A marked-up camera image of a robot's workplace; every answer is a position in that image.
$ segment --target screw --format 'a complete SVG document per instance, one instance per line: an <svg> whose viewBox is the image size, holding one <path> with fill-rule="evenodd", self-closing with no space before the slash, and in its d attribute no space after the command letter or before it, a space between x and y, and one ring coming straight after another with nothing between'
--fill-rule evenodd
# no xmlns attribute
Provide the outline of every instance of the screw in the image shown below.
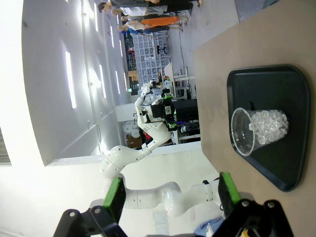
<svg viewBox="0 0 316 237"><path fill-rule="evenodd" d="M273 202L270 201L270 202L268 203L268 207L269 207L269 208L274 208L274 206L275 206L275 204L274 204Z"/></svg>
<svg viewBox="0 0 316 237"><path fill-rule="evenodd" d="M243 207L248 207L248 206L249 206L249 202L248 202L248 201L243 201L243 202L241 203L241 205L242 205Z"/></svg>

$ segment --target ice cube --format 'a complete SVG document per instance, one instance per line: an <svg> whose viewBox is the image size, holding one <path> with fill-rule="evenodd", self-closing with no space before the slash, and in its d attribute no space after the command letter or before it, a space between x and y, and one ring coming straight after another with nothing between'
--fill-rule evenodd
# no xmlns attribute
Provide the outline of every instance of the ice cube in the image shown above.
<svg viewBox="0 0 316 237"><path fill-rule="evenodd" d="M268 115L269 115L269 112L266 111L266 110L263 110L263 111L261 112L261 115L262 115L262 117L267 118Z"/></svg>
<svg viewBox="0 0 316 237"><path fill-rule="evenodd" d="M249 130L250 130L250 131L253 131L252 123L249 124Z"/></svg>
<svg viewBox="0 0 316 237"><path fill-rule="evenodd" d="M264 136L259 135L258 142L259 144L264 145L266 143L266 138Z"/></svg>

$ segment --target white shirt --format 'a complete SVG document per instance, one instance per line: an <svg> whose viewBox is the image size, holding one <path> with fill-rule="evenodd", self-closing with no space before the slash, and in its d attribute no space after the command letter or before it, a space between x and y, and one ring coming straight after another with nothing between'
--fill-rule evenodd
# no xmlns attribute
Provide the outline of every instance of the white shirt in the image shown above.
<svg viewBox="0 0 316 237"><path fill-rule="evenodd" d="M146 29L146 27L144 26L144 24L142 24L139 21L128 21L126 23L128 25L129 28L137 31L137 30L144 30Z"/></svg>
<svg viewBox="0 0 316 237"><path fill-rule="evenodd" d="M154 6L154 7L121 7L125 16L144 16L148 10L149 14L162 15L164 11L167 11L167 6Z"/></svg>
<svg viewBox="0 0 316 237"><path fill-rule="evenodd" d="M146 7L121 7L125 16L144 16L147 11Z"/></svg>

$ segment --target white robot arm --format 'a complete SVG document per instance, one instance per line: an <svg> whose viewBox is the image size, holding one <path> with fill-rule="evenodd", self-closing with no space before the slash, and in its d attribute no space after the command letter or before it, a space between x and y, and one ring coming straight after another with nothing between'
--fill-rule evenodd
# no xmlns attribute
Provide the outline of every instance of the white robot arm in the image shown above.
<svg viewBox="0 0 316 237"><path fill-rule="evenodd" d="M134 150L125 146L116 146L101 162L101 171L105 178L104 194L107 193L114 178L128 164L140 161L149 155L155 148L168 141L172 135L165 124L164 118L155 118L151 106L144 110L143 103L146 95L150 94L149 83L142 87L142 94L135 102L138 126L148 133L153 140L149 144L143 144L140 150ZM156 105L161 99L155 100L152 105ZM216 200L219 205L220 200L217 193L218 181L213 181L192 186L188 191L181 192L178 184L174 182L166 183L160 187L149 190L126 190L125 207L131 209L149 209L156 207L163 202L165 210L170 216L180 216L192 206L206 201Z"/></svg>
<svg viewBox="0 0 316 237"><path fill-rule="evenodd" d="M125 166L148 156L155 148L168 141L172 135L172 132L168 131L168 128L164 125L162 118L152 117L150 106L147 107L148 113L146 115L143 114L142 104L146 95L151 92L149 83L145 83L142 89L141 96L135 102L138 117L137 124L153 138L153 141L148 145L143 144L141 150L134 150L125 146L116 146L110 150L110 153L101 162L101 171L106 180L105 192L107 192L113 179L118 177Z"/></svg>

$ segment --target black pants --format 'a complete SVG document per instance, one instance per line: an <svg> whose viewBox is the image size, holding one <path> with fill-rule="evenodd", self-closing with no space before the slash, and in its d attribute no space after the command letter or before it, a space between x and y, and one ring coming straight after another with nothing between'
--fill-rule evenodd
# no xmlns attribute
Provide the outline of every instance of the black pants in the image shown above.
<svg viewBox="0 0 316 237"><path fill-rule="evenodd" d="M193 4L190 2L185 2L179 5L168 5L166 13L175 12L175 11L184 11L184 10L189 10L192 8L193 8Z"/></svg>
<svg viewBox="0 0 316 237"><path fill-rule="evenodd" d="M160 0L159 3L152 3L151 1L149 2L149 6L170 6L170 5L182 5L186 4L191 1L197 1L197 0Z"/></svg>
<svg viewBox="0 0 316 237"><path fill-rule="evenodd" d="M158 31L168 31L169 29L170 29L169 26L156 26L156 27L149 28L146 31L148 33L153 33L153 32L158 32Z"/></svg>

